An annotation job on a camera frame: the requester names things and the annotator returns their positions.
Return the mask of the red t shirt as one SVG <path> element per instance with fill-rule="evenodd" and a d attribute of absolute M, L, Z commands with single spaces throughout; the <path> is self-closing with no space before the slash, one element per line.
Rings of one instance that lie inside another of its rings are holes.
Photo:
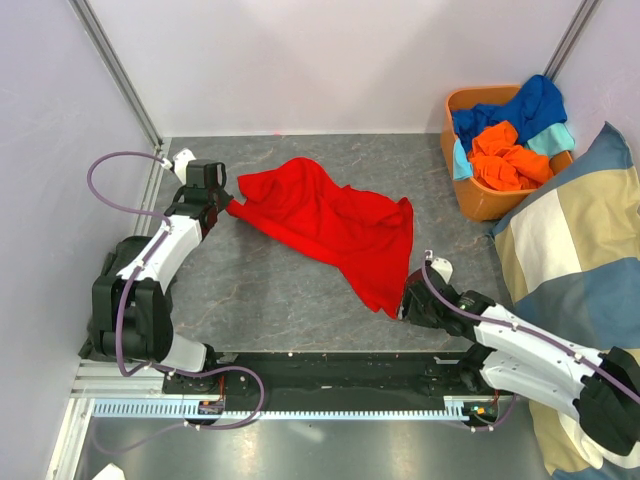
<path fill-rule="evenodd" d="M 312 159 L 239 177 L 227 211 L 267 236 L 336 267 L 372 311 L 396 317 L 409 275 L 414 211 L 408 198 L 336 184 Z"/>

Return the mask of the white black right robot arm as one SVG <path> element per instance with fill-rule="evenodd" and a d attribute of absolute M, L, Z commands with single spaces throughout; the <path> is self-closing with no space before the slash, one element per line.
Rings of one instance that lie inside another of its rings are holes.
<path fill-rule="evenodd" d="M 618 347 L 600 352 L 550 334 L 473 290 L 457 292 L 433 269 L 407 279 L 400 316 L 473 344 L 458 381 L 547 406 L 575 421 L 597 445 L 627 457 L 639 442 L 639 364 Z"/>

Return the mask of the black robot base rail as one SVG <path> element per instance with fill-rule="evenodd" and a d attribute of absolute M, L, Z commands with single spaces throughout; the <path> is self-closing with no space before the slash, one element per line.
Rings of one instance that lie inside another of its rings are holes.
<path fill-rule="evenodd" d="M 493 396 L 468 352 L 241 352 L 211 353 L 206 371 L 244 367 L 267 394 L 374 388 L 427 396 Z"/>

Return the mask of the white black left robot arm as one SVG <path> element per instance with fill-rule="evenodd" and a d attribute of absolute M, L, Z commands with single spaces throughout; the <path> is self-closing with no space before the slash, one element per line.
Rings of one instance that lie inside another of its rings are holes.
<path fill-rule="evenodd" d="M 125 377 L 153 368 L 183 375 L 196 392 L 208 393 L 220 378 L 215 350 L 175 331 L 168 294 L 182 263 L 205 240 L 233 197 L 225 190 L 222 162 L 193 155 L 156 161 L 181 186 L 170 207 L 154 213 L 160 222 L 156 233 L 122 241 L 94 282 L 91 341 L 97 352 L 116 361 Z"/>

